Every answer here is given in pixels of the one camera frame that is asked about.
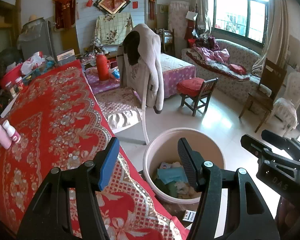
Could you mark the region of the white ornate chair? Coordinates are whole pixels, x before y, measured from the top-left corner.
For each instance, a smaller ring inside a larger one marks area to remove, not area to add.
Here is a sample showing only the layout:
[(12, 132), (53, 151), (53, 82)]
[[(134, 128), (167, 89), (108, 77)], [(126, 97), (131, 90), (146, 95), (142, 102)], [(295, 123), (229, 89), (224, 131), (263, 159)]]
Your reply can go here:
[(271, 117), (276, 115), (283, 122), (284, 136), (298, 125), (297, 109), (300, 106), (300, 72), (290, 73), (287, 77), (283, 97), (273, 104)]

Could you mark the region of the small stool red cushion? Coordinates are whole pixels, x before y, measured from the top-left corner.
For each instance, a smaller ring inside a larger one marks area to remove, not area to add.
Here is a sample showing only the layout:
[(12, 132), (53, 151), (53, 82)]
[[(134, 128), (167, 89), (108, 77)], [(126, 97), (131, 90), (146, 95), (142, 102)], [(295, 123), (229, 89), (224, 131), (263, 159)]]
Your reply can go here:
[(200, 77), (180, 81), (177, 84), (177, 91), (181, 96), (180, 106), (187, 106), (192, 111), (192, 116), (197, 112), (205, 115), (217, 82), (218, 78), (204, 80)]

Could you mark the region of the red basin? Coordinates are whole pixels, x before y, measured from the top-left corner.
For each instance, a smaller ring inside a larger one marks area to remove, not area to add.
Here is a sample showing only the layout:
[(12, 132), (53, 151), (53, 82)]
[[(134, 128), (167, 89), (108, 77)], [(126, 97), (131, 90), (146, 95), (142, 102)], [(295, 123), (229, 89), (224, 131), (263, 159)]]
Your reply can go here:
[(6, 84), (8, 82), (12, 82), (12, 85), (15, 84), (15, 80), (22, 76), (21, 74), (21, 67), (22, 67), (22, 63), (19, 63), (16, 67), (14, 67), (12, 70), (10, 70), (8, 73), (6, 73), (3, 78), (0, 80), (0, 87), (2, 89), (5, 89)]

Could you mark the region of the white chair with cushion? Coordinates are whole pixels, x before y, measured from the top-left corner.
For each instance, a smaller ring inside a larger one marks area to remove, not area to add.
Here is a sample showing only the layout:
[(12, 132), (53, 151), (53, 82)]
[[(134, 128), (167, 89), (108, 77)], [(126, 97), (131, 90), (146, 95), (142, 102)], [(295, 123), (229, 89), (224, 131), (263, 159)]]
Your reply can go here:
[(147, 87), (140, 92), (132, 87), (120, 87), (95, 95), (98, 105), (113, 133), (119, 133), (142, 123), (145, 144), (149, 144), (146, 129)]

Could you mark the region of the red floral tablecloth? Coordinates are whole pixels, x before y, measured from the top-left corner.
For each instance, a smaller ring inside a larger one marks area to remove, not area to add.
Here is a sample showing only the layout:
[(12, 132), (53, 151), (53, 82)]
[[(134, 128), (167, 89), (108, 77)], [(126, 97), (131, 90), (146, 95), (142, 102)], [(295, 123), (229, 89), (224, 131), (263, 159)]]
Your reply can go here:
[[(21, 140), (0, 144), (0, 221), (17, 233), (48, 172), (77, 168), (103, 150), (113, 132), (79, 61), (31, 81), (6, 119)], [(156, 200), (124, 151), (111, 181), (96, 195), (110, 239), (185, 239), (188, 230)]]

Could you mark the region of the small box on floor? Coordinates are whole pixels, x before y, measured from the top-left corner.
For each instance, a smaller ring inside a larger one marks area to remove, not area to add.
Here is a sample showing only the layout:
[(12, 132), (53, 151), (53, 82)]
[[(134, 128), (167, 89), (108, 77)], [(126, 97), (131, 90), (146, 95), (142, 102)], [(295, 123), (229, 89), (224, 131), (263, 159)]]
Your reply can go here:
[(196, 216), (196, 211), (186, 210), (183, 216), (183, 221), (193, 223)]

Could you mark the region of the wooden chair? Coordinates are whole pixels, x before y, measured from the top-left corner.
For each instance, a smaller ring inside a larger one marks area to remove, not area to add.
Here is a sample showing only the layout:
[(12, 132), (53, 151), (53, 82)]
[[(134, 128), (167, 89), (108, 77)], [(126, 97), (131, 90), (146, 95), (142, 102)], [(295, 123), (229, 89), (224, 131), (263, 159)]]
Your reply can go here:
[(286, 73), (286, 70), (280, 68), (277, 64), (268, 59), (265, 60), (257, 89), (248, 93), (248, 98), (239, 115), (239, 118), (241, 118), (246, 110), (251, 109), (254, 103), (264, 110), (264, 116), (255, 129), (255, 133), (258, 132), (272, 113), (275, 98), (283, 85)]

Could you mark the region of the red thermos flask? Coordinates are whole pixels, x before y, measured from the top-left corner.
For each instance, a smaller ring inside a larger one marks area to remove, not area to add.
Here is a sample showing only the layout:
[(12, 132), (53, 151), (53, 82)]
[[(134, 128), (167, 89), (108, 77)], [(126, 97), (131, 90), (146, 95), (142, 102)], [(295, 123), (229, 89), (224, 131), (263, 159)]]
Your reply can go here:
[(108, 59), (103, 53), (96, 55), (97, 73), (100, 81), (107, 81), (109, 79)]

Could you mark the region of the beige coat on chair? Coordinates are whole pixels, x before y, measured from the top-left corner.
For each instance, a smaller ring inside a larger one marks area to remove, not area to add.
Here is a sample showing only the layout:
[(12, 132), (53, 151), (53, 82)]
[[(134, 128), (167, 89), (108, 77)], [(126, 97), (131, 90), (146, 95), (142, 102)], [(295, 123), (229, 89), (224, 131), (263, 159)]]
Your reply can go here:
[(147, 86), (146, 106), (160, 114), (164, 106), (161, 41), (148, 25), (136, 25), (117, 49), (120, 87), (140, 92)]

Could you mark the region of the floral sofa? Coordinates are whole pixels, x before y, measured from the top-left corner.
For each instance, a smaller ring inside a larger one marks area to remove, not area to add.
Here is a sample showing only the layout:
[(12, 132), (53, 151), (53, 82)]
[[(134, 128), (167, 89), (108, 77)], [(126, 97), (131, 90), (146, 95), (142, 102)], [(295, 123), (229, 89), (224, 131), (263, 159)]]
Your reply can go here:
[(254, 67), (260, 56), (228, 40), (217, 39), (216, 45), (217, 50), (193, 45), (182, 50), (181, 59), (196, 67), (196, 77), (217, 78), (216, 88), (243, 104), (260, 82), (262, 68)]

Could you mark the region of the window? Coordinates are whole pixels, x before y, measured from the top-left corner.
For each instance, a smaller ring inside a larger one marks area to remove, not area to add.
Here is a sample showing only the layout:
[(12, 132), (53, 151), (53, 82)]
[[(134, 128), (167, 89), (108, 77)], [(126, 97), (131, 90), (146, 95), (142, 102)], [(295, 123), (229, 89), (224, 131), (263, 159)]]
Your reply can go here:
[(208, 0), (212, 30), (262, 45), (268, 23), (268, 1)]

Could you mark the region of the pink bottle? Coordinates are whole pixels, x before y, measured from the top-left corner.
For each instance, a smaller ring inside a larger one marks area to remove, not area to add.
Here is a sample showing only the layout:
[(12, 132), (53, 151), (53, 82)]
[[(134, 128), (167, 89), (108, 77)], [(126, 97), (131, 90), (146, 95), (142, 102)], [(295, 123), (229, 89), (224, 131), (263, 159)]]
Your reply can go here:
[(0, 124), (0, 144), (6, 150), (9, 149), (12, 144), (10, 137), (8, 136), (6, 130), (1, 126), (1, 124)]

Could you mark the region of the beige plastic trash bucket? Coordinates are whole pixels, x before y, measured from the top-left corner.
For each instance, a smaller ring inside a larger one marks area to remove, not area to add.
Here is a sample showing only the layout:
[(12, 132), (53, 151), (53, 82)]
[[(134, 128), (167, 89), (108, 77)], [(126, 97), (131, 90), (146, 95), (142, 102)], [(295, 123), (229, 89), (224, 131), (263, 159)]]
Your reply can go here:
[(143, 155), (143, 174), (160, 200), (170, 204), (197, 204), (200, 193), (189, 188), (178, 154), (178, 140), (186, 138), (190, 147), (204, 160), (225, 168), (218, 145), (204, 133), (192, 128), (173, 128), (162, 132), (147, 146)]

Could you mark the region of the trash in bucket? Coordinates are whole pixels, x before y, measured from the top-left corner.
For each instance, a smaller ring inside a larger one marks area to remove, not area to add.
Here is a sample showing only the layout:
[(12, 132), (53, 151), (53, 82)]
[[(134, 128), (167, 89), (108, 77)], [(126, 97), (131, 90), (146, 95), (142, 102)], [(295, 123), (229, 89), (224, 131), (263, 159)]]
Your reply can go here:
[(170, 197), (194, 199), (200, 196), (189, 184), (183, 165), (178, 161), (161, 162), (151, 177), (154, 185)]

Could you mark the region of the white pink-label bottle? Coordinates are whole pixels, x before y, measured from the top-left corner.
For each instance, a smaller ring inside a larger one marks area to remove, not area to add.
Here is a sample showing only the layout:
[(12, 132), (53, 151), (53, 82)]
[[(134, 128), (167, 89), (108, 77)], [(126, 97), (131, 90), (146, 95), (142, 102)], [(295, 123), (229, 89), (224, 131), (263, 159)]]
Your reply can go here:
[(6, 130), (8, 136), (14, 143), (18, 143), (21, 140), (20, 134), (17, 130), (10, 124), (8, 120), (5, 120), (2, 124), (3, 128)]

